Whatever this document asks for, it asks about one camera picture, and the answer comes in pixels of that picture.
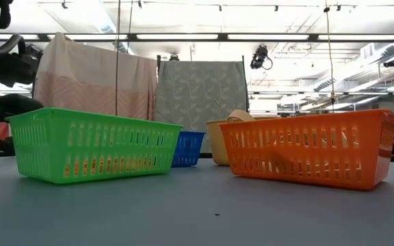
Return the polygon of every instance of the fabric backdrop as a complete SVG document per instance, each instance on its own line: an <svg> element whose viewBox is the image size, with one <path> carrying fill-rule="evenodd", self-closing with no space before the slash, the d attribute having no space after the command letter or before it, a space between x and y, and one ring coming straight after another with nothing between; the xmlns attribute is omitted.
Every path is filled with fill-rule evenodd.
<svg viewBox="0 0 394 246"><path fill-rule="evenodd" d="M40 61L34 98L45 107L153 120L157 62L77 44L57 33Z"/></svg>
<svg viewBox="0 0 394 246"><path fill-rule="evenodd" d="M206 132L209 120L226 119L234 109L246 110L243 63L163 61L159 68L155 120ZM201 152L211 152L208 134Z"/></svg>

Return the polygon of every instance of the gray table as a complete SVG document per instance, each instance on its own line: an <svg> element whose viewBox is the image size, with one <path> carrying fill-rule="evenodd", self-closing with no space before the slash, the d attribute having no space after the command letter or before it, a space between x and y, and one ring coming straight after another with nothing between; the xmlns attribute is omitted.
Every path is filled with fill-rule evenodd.
<svg viewBox="0 0 394 246"><path fill-rule="evenodd" d="M212 160L59 186L0 158L0 245L394 245L394 163L360 192L235 177Z"/></svg>

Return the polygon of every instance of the white ceiling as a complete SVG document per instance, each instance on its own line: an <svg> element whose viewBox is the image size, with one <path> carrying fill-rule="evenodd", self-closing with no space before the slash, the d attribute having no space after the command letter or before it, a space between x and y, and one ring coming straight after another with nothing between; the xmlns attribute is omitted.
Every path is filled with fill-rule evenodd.
<svg viewBox="0 0 394 246"><path fill-rule="evenodd" d="M328 0L330 32L394 33L394 0ZM195 32L326 32L325 0L156 0L144 1L142 8L134 1L121 1L120 32L195 33ZM279 5L274 11L273 5ZM4 33L98 33L100 18L110 18L117 26L117 0L66 1L67 9L58 0L14 0L12 24ZM114 49L109 43L89 43L102 49ZM178 53L181 60L239 61L244 55L246 67L258 43L130 43L136 55L155 59ZM299 86L300 79L319 78L330 66L328 44L266 44L274 67L270 71L250 70L248 80L260 86ZM366 44L332 44L336 68L359 54Z"/></svg>

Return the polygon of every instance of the gray patterned fabric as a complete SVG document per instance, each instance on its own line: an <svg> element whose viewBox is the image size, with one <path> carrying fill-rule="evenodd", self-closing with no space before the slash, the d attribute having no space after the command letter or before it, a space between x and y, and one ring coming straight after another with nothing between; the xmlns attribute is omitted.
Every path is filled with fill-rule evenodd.
<svg viewBox="0 0 394 246"><path fill-rule="evenodd" d="M247 110L246 80L240 61L164 61L159 68L155 120L206 132L206 122ZM205 135L201 152L211 152Z"/></svg>

